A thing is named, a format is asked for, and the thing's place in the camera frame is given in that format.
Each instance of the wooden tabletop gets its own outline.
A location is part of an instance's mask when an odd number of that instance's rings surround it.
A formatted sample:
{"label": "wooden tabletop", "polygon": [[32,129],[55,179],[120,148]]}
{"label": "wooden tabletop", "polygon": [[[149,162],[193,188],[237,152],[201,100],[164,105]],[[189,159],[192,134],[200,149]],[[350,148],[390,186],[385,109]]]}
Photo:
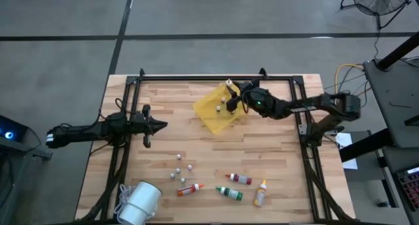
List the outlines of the wooden tabletop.
{"label": "wooden tabletop", "polygon": [[[319,75],[303,77],[308,97],[323,93]],[[126,75],[109,77],[102,105],[105,116],[118,111],[114,101],[116,97],[122,99],[125,80]],[[149,104],[153,118],[168,122],[168,126],[152,137],[149,149],[143,146],[142,135],[134,136],[125,184],[135,186],[144,180],[161,189],[163,195],[151,222],[312,222],[295,116],[272,120],[249,111],[214,135],[195,115],[192,104],[219,84],[219,81],[141,82],[137,109]],[[269,89],[277,98],[291,100],[288,82],[261,81],[261,88]],[[312,114],[319,121],[326,112]],[[103,144],[95,142],[93,149]],[[90,157],[76,218],[87,214],[104,191],[111,153],[112,148],[105,147]],[[177,154],[182,155],[181,160],[177,160]],[[328,191],[354,218],[337,147],[323,143],[319,154]],[[181,173],[175,173],[176,178],[171,179],[170,173],[176,168],[180,168]],[[229,173],[248,175],[253,177],[253,182],[251,185],[232,182],[225,177]],[[185,184],[180,182],[181,177],[186,179]],[[267,183],[266,199],[263,207],[258,208],[252,201],[263,179]],[[205,184],[205,187],[191,195],[177,197],[177,188],[194,183]],[[221,195],[216,186],[243,192],[243,200]],[[111,203],[115,202],[115,192]],[[316,197],[322,214],[318,191]]]}

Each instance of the white paper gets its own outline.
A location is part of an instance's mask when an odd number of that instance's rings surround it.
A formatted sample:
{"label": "white paper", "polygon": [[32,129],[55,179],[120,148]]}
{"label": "white paper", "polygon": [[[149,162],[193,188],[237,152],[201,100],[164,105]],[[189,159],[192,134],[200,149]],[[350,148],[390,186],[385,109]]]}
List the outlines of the white paper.
{"label": "white paper", "polygon": [[[339,143],[339,150],[352,144],[352,138],[350,133],[338,133],[336,136],[336,142]],[[343,163],[344,169],[358,169],[356,159],[348,160]]]}

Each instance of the blue light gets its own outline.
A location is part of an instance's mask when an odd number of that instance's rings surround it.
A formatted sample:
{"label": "blue light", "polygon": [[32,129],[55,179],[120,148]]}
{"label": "blue light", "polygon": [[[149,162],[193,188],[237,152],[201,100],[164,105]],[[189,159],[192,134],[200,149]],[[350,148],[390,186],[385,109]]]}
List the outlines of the blue light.
{"label": "blue light", "polygon": [[7,132],[7,133],[5,134],[5,137],[6,137],[7,139],[12,139],[12,137],[13,137],[13,133],[12,133],[12,132]]}

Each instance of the yellow bottle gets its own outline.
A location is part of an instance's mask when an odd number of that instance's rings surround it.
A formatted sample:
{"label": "yellow bottle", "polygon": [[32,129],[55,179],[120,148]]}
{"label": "yellow bottle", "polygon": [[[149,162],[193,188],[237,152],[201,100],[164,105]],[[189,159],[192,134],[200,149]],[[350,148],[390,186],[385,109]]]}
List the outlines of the yellow bottle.
{"label": "yellow bottle", "polygon": [[255,201],[253,202],[253,204],[255,204],[258,207],[261,207],[265,196],[266,196],[266,179],[263,179],[262,184],[257,189]]}

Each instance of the green bottle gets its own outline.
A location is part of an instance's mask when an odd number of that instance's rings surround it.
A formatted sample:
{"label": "green bottle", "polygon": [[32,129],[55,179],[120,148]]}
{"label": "green bottle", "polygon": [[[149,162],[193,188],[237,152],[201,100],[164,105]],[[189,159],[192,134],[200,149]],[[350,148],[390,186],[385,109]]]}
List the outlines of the green bottle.
{"label": "green bottle", "polygon": [[243,193],[238,192],[238,191],[236,191],[236,190],[229,189],[229,188],[226,188],[226,187],[224,187],[224,186],[218,186],[218,187],[216,187],[216,189],[217,189],[219,192],[221,192],[222,194],[224,194],[224,196],[228,196],[228,197],[230,197],[230,198],[232,198],[232,199],[235,199],[235,200],[241,201],[241,200],[242,200],[242,198],[243,198]]}

